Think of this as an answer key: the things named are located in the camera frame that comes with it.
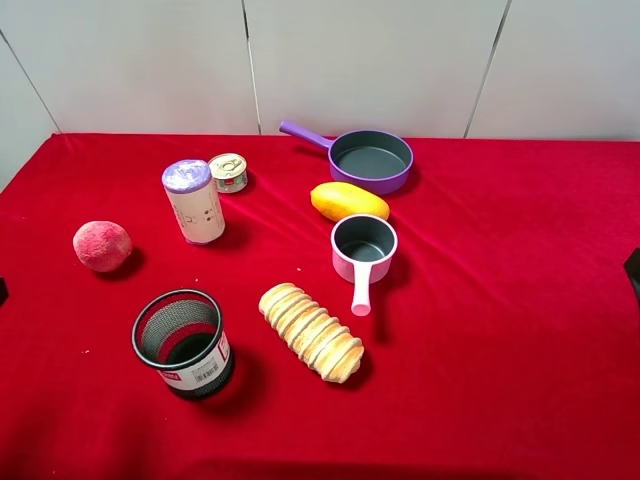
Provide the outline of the white purple cylinder roll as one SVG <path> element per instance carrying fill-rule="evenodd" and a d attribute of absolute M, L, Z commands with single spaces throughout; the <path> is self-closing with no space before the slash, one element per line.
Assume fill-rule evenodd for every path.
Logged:
<path fill-rule="evenodd" d="M 187 242 L 208 244 L 225 230 L 225 220 L 209 164 L 185 159 L 169 165 L 162 184 Z"/>

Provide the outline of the pink small saucepan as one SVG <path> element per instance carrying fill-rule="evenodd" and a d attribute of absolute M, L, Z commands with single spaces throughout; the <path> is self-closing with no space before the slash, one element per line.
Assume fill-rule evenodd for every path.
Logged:
<path fill-rule="evenodd" d="M 353 284 L 351 312 L 371 311 L 370 285 L 384 278 L 398 247 L 394 228 L 384 219 L 355 214 L 339 220 L 330 235 L 335 272 Z"/>

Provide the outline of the yellow mango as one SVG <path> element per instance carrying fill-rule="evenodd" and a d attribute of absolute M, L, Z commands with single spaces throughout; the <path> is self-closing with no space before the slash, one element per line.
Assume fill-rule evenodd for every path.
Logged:
<path fill-rule="evenodd" d="M 312 206 L 325 218 L 338 222 L 356 214 L 387 220 L 390 207 L 381 197 L 345 182 L 326 182 L 310 192 Z"/>

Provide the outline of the purple frying pan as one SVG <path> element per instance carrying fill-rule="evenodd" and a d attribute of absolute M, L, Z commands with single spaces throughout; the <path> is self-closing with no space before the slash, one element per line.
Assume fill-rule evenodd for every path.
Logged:
<path fill-rule="evenodd" d="M 351 183 L 376 195 L 399 190 L 414 163 L 408 143 L 383 131 L 356 130 L 328 139 L 287 120 L 281 122 L 279 131 L 325 148 L 335 181 Z"/>

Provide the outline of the ridged bread loaf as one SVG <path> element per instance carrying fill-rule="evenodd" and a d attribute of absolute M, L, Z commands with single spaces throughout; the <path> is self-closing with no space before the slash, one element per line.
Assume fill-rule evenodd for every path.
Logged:
<path fill-rule="evenodd" d="M 281 283 L 269 289 L 260 298 L 259 311 L 297 358 L 323 381 L 342 384 L 359 369 L 362 340 L 295 284 Z"/>

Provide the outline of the small tin can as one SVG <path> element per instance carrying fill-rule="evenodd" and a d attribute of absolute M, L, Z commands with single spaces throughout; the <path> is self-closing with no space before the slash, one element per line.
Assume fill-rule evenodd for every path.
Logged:
<path fill-rule="evenodd" d="M 209 161 L 209 167 L 219 193 L 237 193 L 248 184 L 247 162 L 237 153 L 217 155 Z"/>

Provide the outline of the black mesh pen holder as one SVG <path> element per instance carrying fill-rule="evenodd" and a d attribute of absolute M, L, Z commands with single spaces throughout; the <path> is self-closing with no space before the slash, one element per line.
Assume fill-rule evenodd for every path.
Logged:
<path fill-rule="evenodd" d="M 205 292 L 178 289 L 155 298 L 138 314 L 131 338 L 137 357 L 181 398 L 213 395 L 233 374 L 223 313 Z"/>

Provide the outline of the red velvet tablecloth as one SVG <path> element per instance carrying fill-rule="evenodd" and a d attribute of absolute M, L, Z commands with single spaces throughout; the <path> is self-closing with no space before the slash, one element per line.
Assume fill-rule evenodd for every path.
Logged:
<path fill-rule="evenodd" d="M 61 134 L 1 195 L 5 479 L 635 479 L 639 244 L 635 142 L 414 139 L 388 199 L 398 250 L 350 311 L 331 224 L 309 193 L 325 153 L 285 136 Z M 186 241 L 171 164 L 237 153 L 247 186 L 225 230 Z M 133 251 L 95 272 L 72 244 L 111 221 Z M 303 289 L 362 340 L 325 382 L 259 311 Z M 132 346 L 155 298 L 218 303 L 234 355 L 217 393 L 184 399 Z"/>

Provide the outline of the red peach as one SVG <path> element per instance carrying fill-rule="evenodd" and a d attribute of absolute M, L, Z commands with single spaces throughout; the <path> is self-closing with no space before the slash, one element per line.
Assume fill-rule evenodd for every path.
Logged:
<path fill-rule="evenodd" d="M 133 251 L 129 234 L 111 221 L 85 223 L 74 234 L 72 244 L 80 262 L 99 273 L 117 270 Z"/>

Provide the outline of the black object right edge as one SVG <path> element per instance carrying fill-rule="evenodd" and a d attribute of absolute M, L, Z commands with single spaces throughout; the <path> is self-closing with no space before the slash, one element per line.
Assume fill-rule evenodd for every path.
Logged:
<path fill-rule="evenodd" d="M 640 248 L 637 247 L 624 261 L 624 271 L 634 289 L 637 302 L 640 303 Z"/>

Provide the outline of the black object edge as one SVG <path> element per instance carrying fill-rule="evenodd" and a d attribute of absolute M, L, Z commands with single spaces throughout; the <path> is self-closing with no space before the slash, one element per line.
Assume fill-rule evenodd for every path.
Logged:
<path fill-rule="evenodd" d="M 9 298 L 8 288 L 3 277 L 0 277 L 0 306 Z"/>
<path fill-rule="evenodd" d="M 640 248 L 637 247 L 624 261 L 624 271 L 634 289 L 637 302 L 640 303 Z"/>

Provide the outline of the black object left edge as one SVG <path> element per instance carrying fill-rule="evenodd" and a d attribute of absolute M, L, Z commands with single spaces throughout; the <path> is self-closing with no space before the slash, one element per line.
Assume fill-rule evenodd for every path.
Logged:
<path fill-rule="evenodd" d="M 3 277 L 0 277 L 0 306 L 9 298 L 8 288 Z"/>

